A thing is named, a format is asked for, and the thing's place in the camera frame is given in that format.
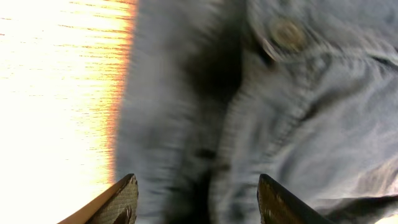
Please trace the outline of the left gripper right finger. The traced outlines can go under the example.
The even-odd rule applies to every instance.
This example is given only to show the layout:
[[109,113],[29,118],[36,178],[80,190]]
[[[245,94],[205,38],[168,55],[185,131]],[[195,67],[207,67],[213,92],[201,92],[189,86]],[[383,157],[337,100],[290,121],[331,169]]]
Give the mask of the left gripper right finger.
[[333,224],[267,174],[259,176],[257,201],[262,224]]

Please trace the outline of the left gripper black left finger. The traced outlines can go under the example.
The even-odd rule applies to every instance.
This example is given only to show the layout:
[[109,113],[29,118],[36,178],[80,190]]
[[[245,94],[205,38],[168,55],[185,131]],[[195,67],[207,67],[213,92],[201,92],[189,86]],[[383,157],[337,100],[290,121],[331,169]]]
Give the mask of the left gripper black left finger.
[[128,174],[59,224],[135,224],[138,195],[136,176]]

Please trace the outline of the dark blue shorts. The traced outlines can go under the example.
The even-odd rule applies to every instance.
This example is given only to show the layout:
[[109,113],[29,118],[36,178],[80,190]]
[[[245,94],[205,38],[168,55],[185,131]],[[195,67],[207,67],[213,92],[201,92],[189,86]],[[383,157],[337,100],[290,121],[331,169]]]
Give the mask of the dark blue shorts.
[[397,1],[139,1],[116,141],[138,223],[259,223],[267,174],[335,223],[397,213]]

